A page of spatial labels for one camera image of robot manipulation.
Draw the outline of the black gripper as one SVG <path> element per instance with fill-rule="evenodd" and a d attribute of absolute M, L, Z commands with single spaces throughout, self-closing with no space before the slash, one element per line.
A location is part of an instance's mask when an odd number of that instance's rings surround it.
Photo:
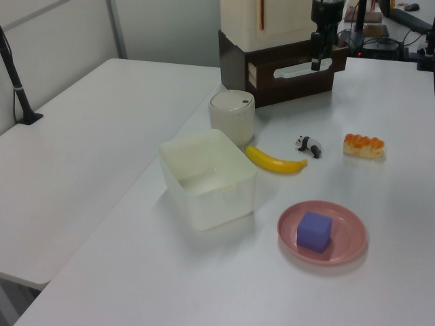
<path fill-rule="evenodd" d="M 311 69 L 319 71 L 321 58 L 329 58 L 332 51 L 332 34 L 327 33 L 338 26 L 343 18 L 343 0 L 312 0 L 311 20 L 317 25 L 311 33 Z"/>

